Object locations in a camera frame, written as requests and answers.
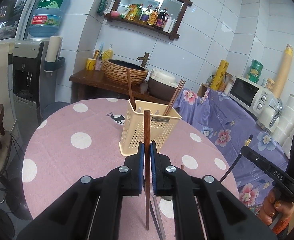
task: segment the rice cooker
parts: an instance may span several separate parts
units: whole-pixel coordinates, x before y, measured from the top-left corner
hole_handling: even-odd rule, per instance
[[[171,73],[158,68],[152,69],[148,80],[149,94],[164,101],[170,101],[177,87],[176,78]]]

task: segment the microwave oven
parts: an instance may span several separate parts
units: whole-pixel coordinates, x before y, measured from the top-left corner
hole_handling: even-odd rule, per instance
[[[257,118],[269,105],[279,104],[270,90],[243,77],[236,78],[228,96]]]

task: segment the round table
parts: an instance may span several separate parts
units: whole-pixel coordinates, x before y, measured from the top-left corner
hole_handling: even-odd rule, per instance
[[[46,119],[35,131],[23,163],[23,188],[33,218],[84,175],[105,176],[124,164],[119,140],[128,101],[100,98],[66,106]],[[172,165],[191,176],[211,174],[220,179],[229,168],[220,151],[196,128],[180,120],[158,152],[170,157]],[[223,185],[236,197],[234,176]],[[175,239],[172,201],[157,197],[167,240]],[[124,197],[119,239],[158,239],[150,217],[145,229],[145,196]]]

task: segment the woven basin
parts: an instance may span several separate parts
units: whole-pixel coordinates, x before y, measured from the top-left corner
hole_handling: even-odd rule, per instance
[[[148,75],[147,69],[125,61],[108,59],[103,63],[105,77],[120,85],[128,85],[127,68],[130,69],[130,82],[133,86],[143,83]]]

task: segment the window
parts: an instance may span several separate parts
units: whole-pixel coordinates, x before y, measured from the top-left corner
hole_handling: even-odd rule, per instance
[[[0,4],[0,40],[14,38],[27,0],[3,0]]]

